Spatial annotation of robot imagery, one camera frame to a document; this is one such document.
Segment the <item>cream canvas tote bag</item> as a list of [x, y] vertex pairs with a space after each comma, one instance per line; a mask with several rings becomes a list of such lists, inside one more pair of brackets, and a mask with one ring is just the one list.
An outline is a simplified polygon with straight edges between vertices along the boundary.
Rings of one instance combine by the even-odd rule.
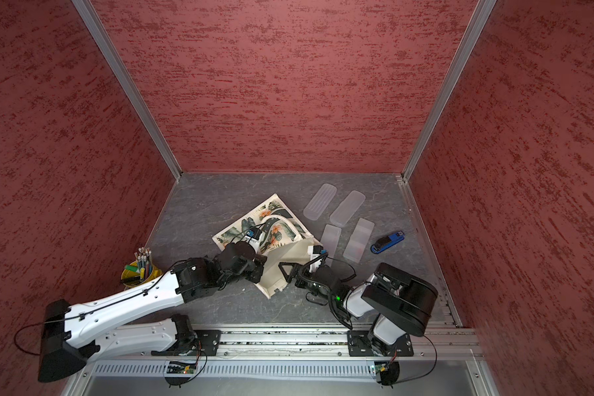
[[272, 195], [240, 219], [219, 231], [213, 242], [223, 250], [230, 242], [244, 242], [244, 233], [255, 225], [262, 226], [259, 242], [250, 242], [256, 252], [267, 256], [264, 272], [256, 287], [270, 299], [288, 285], [282, 276], [280, 262], [305, 264], [311, 260], [313, 246], [320, 242], [277, 194]]

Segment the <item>frosted translucent pencil case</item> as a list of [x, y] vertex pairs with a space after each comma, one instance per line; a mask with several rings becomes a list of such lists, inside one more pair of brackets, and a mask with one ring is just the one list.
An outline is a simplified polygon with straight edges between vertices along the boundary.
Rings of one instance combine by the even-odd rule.
[[363, 205], [365, 195], [359, 191], [351, 191], [330, 216], [330, 224], [345, 227], [358, 209]]

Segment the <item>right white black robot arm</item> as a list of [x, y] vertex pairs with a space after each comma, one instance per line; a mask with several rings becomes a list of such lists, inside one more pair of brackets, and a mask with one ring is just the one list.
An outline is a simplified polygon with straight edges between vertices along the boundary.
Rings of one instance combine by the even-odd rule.
[[353, 287], [325, 264], [313, 273], [293, 262], [282, 262], [279, 269], [348, 329], [351, 356], [412, 356], [411, 337], [425, 335], [439, 297], [430, 282], [384, 262]]

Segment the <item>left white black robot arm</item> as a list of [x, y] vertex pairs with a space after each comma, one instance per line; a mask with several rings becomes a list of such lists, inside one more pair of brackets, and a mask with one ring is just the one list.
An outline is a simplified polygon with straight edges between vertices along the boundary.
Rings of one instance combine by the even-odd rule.
[[208, 345], [186, 315], [146, 324], [138, 319], [209, 297], [239, 280], [257, 284], [266, 261], [250, 244], [230, 243], [213, 259], [175, 262], [158, 279], [107, 298], [78, 305], [66, 300], [49, 304], [41, 333], [38, 381], [62, 380], [96, 360], [138, 352], [199, 358]]

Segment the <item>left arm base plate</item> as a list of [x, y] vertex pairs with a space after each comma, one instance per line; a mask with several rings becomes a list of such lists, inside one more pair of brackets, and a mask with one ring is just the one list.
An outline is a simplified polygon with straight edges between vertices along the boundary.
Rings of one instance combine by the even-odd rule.
[[152, 356], [216, 356], [220, 338], [219, 330], [198, 330], [177, 336], [172, 346], [164, 351], [151, 351]]

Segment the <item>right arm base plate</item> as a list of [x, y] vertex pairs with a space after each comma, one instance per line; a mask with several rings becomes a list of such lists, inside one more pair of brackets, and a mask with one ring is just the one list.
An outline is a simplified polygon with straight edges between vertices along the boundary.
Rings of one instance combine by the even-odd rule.
[[347, 332], [349, 355], [352, 357], [381, 356], [409, 357], [414, 356], [412, 341], [408, 334], [402, 335], [394, 344], [387, 344], [368, 331], [351, 330]]

